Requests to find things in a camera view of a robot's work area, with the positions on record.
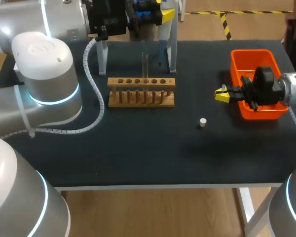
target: wooden floor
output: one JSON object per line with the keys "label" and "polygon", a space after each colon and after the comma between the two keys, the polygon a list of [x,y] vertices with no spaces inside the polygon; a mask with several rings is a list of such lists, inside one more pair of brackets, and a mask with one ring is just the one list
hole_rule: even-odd
{"label": "wooden floor", "polygon": [[[186,0],[186,11],[292,10],[293,0]],[[227,15],[233,39],[280,40],[284,14]],[[226,40],[214,15],[186,15],[179,40]],[[128,40],[128,36],[111,40]],[[0,55],[0,67],[4,55]],[[250,189],[255,209],[268,188]],[[243,237],[233,189],[67,192],[70,237]],[[260,237],[270,237],[265,228]]]}

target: yellow component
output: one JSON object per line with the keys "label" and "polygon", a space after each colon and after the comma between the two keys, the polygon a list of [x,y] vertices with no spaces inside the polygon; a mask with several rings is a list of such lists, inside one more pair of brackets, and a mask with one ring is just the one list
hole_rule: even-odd
{"label": "yellow component", "polygon": [[219,100],[219,101],[223,101],[223,102],[226,102],[226,103],[229,103],[229,99],[230,99],[230,96],[229,96],[229,93],[226,92],[226,93],[216,93],[217,91],[222,91],[222,89],[218,89],[215,91],[215,100]]}
{"label": "yellow component", "polygon": [[162,13],[162,24],[172,20],[176,14],[176,10],[174,8],[161,10]]}

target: small white cylinder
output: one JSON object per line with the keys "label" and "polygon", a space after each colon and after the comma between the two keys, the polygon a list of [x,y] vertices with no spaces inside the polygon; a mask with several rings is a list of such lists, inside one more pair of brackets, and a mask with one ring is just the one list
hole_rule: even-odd
{"label": "small white cylinder", "polygon": [[199,124],[200,124],[201,127],[205,127],[206,122],[207,122],[207,120],[206,120],[205,118],[201,118],[201,119],[199,120]]}

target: blue component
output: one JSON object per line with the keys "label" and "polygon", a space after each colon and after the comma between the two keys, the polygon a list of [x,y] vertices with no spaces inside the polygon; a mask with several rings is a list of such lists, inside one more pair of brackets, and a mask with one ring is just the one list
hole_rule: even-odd
{"label": "blue component", "polygon": [[136,14],[138,16],[142,16],[142,15],[150,15],[151,11],[136,11]]}
{"label": "blue component", "polygon": [[75,89],[75,91],[74,91],[70,96],[68,96],[68,97],[65,98],[65,99],[62,99],[62,100],[59,100],[59,101],[55,101],[55,102],[43,102],[43,101],[40,101],[40,100],[34,99],[31,95],[30,95],[30,97],[31,97],[31,99],[34,100],[36,103],[41,104],[41,105],[58,105],[58,104],[64,103],[64,102],[70,100],[71,98],[73,98],[74,95],[76,95],[76,93],[78,92],[78,89],[79,89],[79,84],[78,84],[77,88]]}

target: white table leg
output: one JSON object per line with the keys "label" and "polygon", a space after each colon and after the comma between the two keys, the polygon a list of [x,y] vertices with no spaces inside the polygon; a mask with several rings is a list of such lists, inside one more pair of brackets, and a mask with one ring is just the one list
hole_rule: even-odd
{"label": "white table leg", "polygon": [[237,189],[245,223],[246,237],[255,237],[268,223],[268,207],[278,188],[272,188],[256,212],[254,212],[249,188]]}
{"label": "white table leg", "polygon": [[185,4],[186,4],[186,0],[182,0],[182,7],[181,7],[181,9],[180,9],[180,12],[181,12],[181,18],[180,18],[180,21],[184,21]]}
{"label": "white table leg", "polygon": [[243,222],[244,224],[247,224],[255,213],[249,188],[237,188],[237,194],[239,198]]}
{"label": "white table leg", "polygon": [[172,19],[170,38],[167,44],[167,57],[169,63],[170,73],[177,72],[177,44],[178,44],[178,12],[179,3],[176,2],[176,14]]}
{"label": "white table leg", "polygon": [[96,44],[97,46],[97,54],[98,54],[98,62],[99,62],[99,75],[105,76],[107,72],[107,61],[108,61],[108,46],[105,40],[99,41]]}

